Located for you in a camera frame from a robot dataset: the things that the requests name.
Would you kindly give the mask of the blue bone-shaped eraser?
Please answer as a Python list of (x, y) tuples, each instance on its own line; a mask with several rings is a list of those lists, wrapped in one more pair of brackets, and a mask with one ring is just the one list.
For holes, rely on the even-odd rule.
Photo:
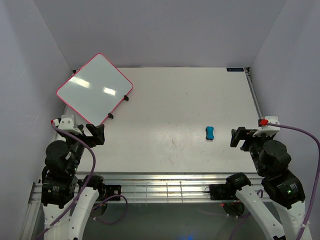
[(209, 141), (212, 141), (214, 140), (215, 136), (214, 136), (214, 127), (213, 126), (207, 126), (205, 128), (205, 132), (206, 132), (206, 135), (205, 135), (205, 138), (206, 140), (209, 140)]

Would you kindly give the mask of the pink framed whiteboard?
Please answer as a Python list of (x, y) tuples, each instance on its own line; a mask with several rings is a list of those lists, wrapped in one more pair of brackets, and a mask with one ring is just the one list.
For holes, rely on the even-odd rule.
[(97, 53), (56, 91), (88, 123), (102, 124), (134, 88), (103, 54)]

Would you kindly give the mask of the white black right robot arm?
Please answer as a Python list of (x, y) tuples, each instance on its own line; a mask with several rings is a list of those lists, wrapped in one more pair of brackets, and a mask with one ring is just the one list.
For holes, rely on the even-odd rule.
[(279, 219), (256, 194), (253, 184), (242, 172), (226, 179), (226, 194), (239, 199), (262, 229), (268, 240), (310, 240), (312, 235), (305, 212), (305, 193), (300, 180), (288, 169), (291, 156), (286, 146), (274, 140), (277, 130), (232, 129), (230, 146), (249, 152), (261, 185), (277, 210)]

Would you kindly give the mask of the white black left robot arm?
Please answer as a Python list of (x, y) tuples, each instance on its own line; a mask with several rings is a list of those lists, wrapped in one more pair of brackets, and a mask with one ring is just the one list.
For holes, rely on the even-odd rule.
[(104, 178), (93, 171), (83, 181), (76, 177), (84, 150), (89, 152), (105, 143), (105, 126), (87, 124), (91, 133), (85, 135), (84, 126), (60, 129), (61, 121), (53, 128), (65, 139), (55, 140), (45, 150), (42, 171), (41, 203), (44, 211), (44, 239), (80, 240), (96, 200), (106, 195)]

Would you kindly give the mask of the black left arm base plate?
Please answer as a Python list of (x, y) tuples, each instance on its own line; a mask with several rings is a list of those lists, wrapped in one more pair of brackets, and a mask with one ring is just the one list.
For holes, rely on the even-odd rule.
[(122, 192), (122, 186), (121, 185), (104, 185), (102, 187), (102, 193), (99, 195), (98, 200), (102, 201), (106, 198), (120, 195)]

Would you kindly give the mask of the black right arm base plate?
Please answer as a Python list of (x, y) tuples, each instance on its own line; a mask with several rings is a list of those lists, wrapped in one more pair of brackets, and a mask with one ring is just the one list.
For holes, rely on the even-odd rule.
[(210, 184), (204, 191), (211, 201), (221, 201), (224, 212), (234, 218), (245, 217), (245, 205), (231, 192), (227, 184)]

